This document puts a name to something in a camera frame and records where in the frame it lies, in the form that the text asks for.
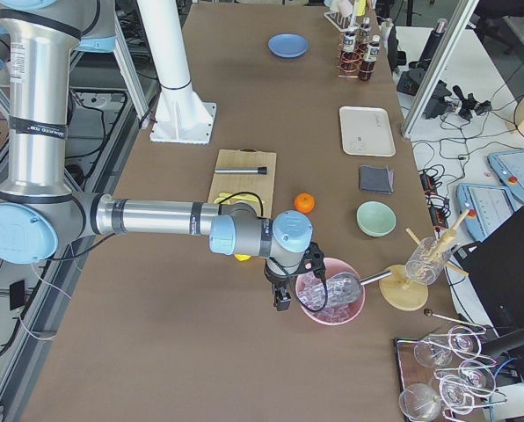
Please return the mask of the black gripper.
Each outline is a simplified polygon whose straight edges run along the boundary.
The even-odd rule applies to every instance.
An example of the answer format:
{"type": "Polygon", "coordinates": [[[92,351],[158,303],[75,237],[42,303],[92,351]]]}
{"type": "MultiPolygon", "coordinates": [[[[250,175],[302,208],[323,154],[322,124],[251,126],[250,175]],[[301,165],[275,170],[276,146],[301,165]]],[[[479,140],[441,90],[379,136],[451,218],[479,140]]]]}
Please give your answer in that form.
{"type": "Polygon", "coordinates": [[[291,295],[287,291],[290,274],[275,258],[267,258],[264,275],[272,285],[273,306],[277,311],[288,310],[291,303],[291,295]]]}

